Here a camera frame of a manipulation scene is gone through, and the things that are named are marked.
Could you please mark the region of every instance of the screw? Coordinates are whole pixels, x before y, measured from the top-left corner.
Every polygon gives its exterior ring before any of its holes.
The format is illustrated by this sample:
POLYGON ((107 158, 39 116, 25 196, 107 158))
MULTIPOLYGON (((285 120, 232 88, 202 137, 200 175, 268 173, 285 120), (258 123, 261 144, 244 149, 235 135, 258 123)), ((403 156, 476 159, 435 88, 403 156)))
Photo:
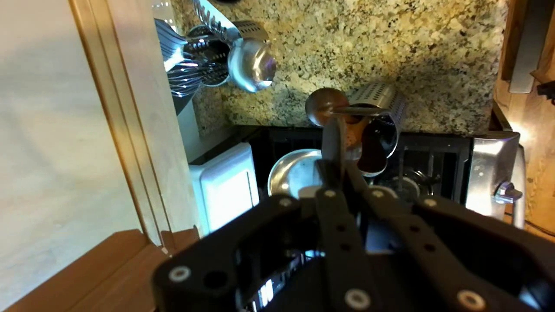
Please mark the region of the screw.
POLYGON ((284 198, 284 199, 280 199, 280 201, 278 201, 278 204, 280 204, 280 206, 291 206, 291 204, 292 204, 292 201, 291 201, 291 199, 287 199, 287 198, 284 198))
POLYGON ((469 289, 461 289, 455 293, 457 303, 461 303, 468 310, 483 310, 485 308, 485 300, 469 289))
POLYGON ((436 201, 435 201, 435 199, 431 199, 431 198, 426 198, 426 199, 422 199, 422 204, 426 204, 426 206, 433 208, 433 206, 436 206, 436 201))
POLYGON ((188 276, 190 276, 190 269, 185 265, 173 267, 173 270, 169 270, 167 274, 171 282, 183 282, 188 279, 188 276))
POLYGON ((370 196, 383 198, 383 192, 379 189, 370 191, 370 196))
POLYGON ((332 189, 327 189, 327 191, 324 192, 324 196, 325 196, 325 198, 334 198, 336 192, 334 192, 332 189))
POLYGON ((365 310, 370 305, 370 298, 365 291, 351 288, 344 293, 344 303, 353 310, 365 310))

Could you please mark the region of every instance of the stainless steel bowl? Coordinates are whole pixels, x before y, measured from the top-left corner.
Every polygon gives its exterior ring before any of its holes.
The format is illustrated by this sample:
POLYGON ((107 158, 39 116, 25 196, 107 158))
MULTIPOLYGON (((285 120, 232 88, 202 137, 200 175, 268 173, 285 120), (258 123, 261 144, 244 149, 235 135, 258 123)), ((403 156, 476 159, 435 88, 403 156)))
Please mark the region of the stainless steel bowl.
POLYGON ((280 156, 266 177, 266 194, 304 198, 304 191, 313 192, 313 187, 322 185, 315 170, 317 159, 322 159, 318 149, 294 149, 280 156))

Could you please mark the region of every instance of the black metal bracket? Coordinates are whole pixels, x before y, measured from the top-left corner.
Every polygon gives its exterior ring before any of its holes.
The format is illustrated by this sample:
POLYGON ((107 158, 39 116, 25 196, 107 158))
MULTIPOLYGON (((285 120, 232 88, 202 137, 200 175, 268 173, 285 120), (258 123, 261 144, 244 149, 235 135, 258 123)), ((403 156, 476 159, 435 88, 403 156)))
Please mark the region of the black metal bracket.
POLYGON ((265 310, 555 310, 555 246, 442 198, 412 208, 367 187, 344 161, 341 128, 324 128, 324 187, 272 196, 180 251, 152 276, 159 310, 239 310, 306 251, 265 310), (367 241, 381 239, 381 251, 367 241))

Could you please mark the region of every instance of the granite backsplash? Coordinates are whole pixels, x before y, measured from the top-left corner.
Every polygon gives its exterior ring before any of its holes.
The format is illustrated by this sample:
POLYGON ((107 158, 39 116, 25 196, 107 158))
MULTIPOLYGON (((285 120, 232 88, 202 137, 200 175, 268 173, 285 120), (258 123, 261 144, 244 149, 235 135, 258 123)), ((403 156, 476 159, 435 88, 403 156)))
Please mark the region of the granite backsplash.
MULTIPOLYGON (((304 99, 320 87, 351 92, 389 81, 405 99, 402 130, 478 133, 487 128, 502 45, 504 0, 242 0, 214 3, 254 19, 278 69, 259 94, 232 87, 193 97, 199 123, 306 125, 304 99)), ((192 2, 173 2, 176 24, 197 24, 192 2)))

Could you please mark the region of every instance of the black stovetop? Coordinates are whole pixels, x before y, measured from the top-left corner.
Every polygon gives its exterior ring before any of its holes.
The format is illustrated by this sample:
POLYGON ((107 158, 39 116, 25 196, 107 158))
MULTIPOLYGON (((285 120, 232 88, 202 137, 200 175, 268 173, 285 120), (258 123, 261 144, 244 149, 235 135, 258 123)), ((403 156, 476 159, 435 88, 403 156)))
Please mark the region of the black stovetop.
MULTIPOLYGON (((263 198, 272 165, 294 149, 320 149, 320 137, 320 128, 240 126, 237 135, 192 163, 202 163, 237 142, 249 142, 263 198)), ((469 154, 471 137, 400 133, 386 170, 372 184, 389 187, 403 199, 435 194, 462 204, 469 154)))

